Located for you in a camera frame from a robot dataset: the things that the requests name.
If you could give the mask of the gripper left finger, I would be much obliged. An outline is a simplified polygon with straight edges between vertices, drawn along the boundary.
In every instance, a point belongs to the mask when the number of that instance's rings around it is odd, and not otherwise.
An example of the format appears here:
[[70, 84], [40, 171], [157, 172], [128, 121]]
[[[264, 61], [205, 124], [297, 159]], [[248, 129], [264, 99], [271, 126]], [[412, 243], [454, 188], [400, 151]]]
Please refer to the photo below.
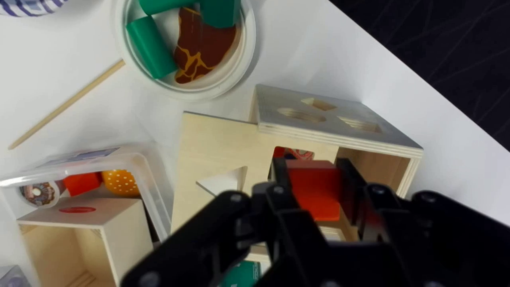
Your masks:
[[273, 182], [252, 195], [228, 190], [190, 218], [122, 278], [121, 287], [217, 287], [252, 245], [265, 243], [270, 268], [254, 287], [326, 287], [328, 244], [292, 194], [291, 171], [315, 174], [325, 160], [273, 160]]

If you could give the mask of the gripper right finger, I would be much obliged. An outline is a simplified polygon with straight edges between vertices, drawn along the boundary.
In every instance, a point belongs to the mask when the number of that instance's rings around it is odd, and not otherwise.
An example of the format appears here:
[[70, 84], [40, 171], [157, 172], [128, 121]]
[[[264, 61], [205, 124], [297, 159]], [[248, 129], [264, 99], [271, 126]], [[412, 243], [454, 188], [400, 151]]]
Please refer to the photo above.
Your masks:
[[435, 191], [400, 198], [346, 158], [336, 166], [358, 236], [336, 249], [341, 287], [510, 287], [510, 227]]

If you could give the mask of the orange square block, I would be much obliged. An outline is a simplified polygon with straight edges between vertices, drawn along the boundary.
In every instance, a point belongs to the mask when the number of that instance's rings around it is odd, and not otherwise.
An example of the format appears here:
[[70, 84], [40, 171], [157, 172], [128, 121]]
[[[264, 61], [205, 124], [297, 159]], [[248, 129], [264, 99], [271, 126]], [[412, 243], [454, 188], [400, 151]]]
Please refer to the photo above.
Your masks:
[[343, 194], [342, 171], [324, 160], [286, 160], [291, 190], [315, 221], [337, 221]]

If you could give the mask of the wooden shape sorter box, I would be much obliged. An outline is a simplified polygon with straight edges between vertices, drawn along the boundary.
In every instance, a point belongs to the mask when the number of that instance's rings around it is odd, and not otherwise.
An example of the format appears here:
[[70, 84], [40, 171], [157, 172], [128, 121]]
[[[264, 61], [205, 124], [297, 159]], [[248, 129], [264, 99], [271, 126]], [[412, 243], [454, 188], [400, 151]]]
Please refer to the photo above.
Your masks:
[[366, 181], [406, 196], [423, 147], [368, 106], [262, 84], [254, 100], [253, 122], [183, 114], [171, 235], [213, 200], [200, 181], [238, 171], [236, 189], [250, 194], [268, 180], [276, 147], [333, 163], [346, 158]]

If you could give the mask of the small orange block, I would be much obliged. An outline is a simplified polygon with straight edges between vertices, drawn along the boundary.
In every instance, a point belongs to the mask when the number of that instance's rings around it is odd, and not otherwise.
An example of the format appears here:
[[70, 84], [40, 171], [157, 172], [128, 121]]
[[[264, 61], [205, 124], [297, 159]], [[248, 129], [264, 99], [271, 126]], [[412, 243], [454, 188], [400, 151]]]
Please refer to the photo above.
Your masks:
[[76, 197], [100, 187], [102, 176], [100, 172], [71, 175], [64, 178], [63, 183], [69, 196]]

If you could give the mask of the green cylinder block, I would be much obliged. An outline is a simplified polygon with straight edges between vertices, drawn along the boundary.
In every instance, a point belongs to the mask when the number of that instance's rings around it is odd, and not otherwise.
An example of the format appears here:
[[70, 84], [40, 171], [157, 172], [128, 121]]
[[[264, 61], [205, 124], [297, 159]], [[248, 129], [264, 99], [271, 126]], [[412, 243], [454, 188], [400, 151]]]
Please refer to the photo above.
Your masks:
[[177, 64], [150, 15], [130, 22], [126, 30], [152, 78], [161, 79], [177, 71]]

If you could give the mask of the blue striped white bowl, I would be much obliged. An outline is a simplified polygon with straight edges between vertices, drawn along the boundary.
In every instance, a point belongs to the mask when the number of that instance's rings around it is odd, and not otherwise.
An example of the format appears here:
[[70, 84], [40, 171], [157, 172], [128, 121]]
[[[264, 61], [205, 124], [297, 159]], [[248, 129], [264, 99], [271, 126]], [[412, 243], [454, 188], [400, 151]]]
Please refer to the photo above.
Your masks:
[[38, 18], [53, 14], [69, 0], [0, 0], [0, 15]]

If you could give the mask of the green box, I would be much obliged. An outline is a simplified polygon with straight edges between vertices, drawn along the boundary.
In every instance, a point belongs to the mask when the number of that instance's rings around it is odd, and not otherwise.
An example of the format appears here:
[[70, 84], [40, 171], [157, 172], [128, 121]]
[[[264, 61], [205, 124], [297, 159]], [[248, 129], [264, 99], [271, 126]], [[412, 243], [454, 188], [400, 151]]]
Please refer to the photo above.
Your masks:
[[244, 260], [227, 273], [218, 287], [253, 287], [261, 276], [261, 263]]

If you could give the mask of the clear plastic container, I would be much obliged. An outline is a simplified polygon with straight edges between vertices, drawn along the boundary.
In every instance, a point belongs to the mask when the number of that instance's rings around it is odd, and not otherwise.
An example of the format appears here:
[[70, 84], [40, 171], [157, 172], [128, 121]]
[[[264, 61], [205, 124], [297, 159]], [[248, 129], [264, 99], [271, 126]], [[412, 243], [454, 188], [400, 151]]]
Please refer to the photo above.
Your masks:
[[128, 198], [142, 200], [151, 241], [163, 240], [171, 232], [173, 191], [158, 148], [152, 143], [118, 145], [87, 152], [55, 155], [31, 162], [20, 170], [0, 174], [0, 266], [18, 265], [31, 286], [41, 287], [31, 263], [17, 220], [37, 208], [22, 202], [19, 187], [56, 181], [69, 197], [63, 179], [78, 174], [113, 169], [130, 171], [137, 182], [139, 197], [120, 197], [100, 187], [76, 197]]

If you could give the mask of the open wooden box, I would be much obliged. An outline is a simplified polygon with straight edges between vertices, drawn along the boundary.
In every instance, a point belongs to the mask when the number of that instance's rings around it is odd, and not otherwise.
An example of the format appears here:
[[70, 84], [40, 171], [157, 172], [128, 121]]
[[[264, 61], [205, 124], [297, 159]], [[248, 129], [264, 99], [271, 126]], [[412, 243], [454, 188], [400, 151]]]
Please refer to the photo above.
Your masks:
[[17, 222], [41, 287], [120, 287], [153, 250], [139, 199], [66, 197]]

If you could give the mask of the orange dotted toy ball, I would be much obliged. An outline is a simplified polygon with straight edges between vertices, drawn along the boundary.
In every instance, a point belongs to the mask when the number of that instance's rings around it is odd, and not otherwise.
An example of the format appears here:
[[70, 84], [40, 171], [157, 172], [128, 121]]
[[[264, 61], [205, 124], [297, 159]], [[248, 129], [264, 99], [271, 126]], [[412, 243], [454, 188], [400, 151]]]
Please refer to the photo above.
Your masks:
[[125, 169], [113, 169], [101, 172], [102, 180], [108, 191], [120, 197], [139, 197], [140, 191], [133, 174]]

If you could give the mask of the red patterned toy piece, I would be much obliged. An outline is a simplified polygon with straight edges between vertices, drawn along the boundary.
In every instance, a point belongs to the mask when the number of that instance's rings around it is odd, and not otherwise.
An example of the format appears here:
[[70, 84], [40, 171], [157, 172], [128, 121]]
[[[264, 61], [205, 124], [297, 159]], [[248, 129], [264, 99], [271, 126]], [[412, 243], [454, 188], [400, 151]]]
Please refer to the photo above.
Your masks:
[[273, 158], [313, 160], [314, 152], [304, 149], [293, 149], [289, 147], [277, 146], [273, 151]]

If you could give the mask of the toy donut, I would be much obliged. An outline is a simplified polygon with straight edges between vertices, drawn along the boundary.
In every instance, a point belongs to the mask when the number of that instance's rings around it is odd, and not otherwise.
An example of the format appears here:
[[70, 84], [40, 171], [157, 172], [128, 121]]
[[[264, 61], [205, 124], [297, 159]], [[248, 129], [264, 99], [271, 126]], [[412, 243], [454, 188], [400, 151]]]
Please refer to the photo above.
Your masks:
[[22, 202], [35, 208], [55, 206], [64, 191], [56, 181], [25, 185], [18, 190]]

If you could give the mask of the brown giraffe pattern toy piece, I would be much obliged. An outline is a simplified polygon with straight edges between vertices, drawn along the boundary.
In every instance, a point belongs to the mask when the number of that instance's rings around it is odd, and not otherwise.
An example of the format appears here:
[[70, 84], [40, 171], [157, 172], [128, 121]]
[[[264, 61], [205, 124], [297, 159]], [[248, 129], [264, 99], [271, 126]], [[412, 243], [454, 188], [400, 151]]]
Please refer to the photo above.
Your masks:
[[199, 12], [181, 7], [178, 14], [179, 37], [173, 53], [178, 84], [200, 79], [217, 67], [231, 50], [237, 36], [236, 25], [215, 28], [204, 23]]

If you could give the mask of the wooden stick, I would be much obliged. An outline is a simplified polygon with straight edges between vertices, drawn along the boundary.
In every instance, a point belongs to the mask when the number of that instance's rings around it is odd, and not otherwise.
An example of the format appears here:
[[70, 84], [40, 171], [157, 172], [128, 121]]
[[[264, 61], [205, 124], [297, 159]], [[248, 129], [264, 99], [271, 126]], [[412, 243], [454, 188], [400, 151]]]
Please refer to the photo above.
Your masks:
[[122, 60], [122, 59], [118, 60], [115, 64], [113, 64], [106, 71], [104, 71], [102, 74], [97, 76], [94, 80], [92, 80], [90, 83], [88, 83], [80, 91], [78, 91], [73, 96], [71, 96], [71, 98], [66, 100], [64, 103], [62, 103], [56, 109], [54, 109], [51, 113], [49, 113], [47, 116], [45, 116], [42, 120], [40, 120], [40, 122], [37, 122], [36, 125], [31, 127], [31, 129], [29, 129], [27, 132], [22, 134], [22, 136], [20, 136], [20, 138], [18, 138], [11, 145], [9, 145], [9, 147], [7, 149], [13, 150], [13, 149], [17, 148], [19, 145], [23, 144], [30, 137], [32, 137], [34, 134], [36, 134], [38, 131], [40, 131], [42, 128], [44, 128], [48, 123], [50, 123], [52, 120], [54, 120], [57, 116], [62, 114], [64, 111], [69, 109], [73, 104], [78, 102], [81, 98], [83, 98], [89, 92], [91, 92], [93, 89], [95, 89], [95, 87], [102, 84], [110, 76], [112, 76], [114, 73], [116, 73], [122, 67], [124, 67], [124, 65], [125, 65], [124, 60]]

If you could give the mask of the grey plastic piece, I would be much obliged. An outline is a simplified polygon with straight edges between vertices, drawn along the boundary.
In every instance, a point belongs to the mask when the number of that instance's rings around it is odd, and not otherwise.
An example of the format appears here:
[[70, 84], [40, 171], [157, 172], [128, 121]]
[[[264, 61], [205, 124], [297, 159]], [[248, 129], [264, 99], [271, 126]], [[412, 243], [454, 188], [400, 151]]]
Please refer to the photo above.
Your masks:
[[18, 265], [0, 266], [0, 287], [31, 287]]

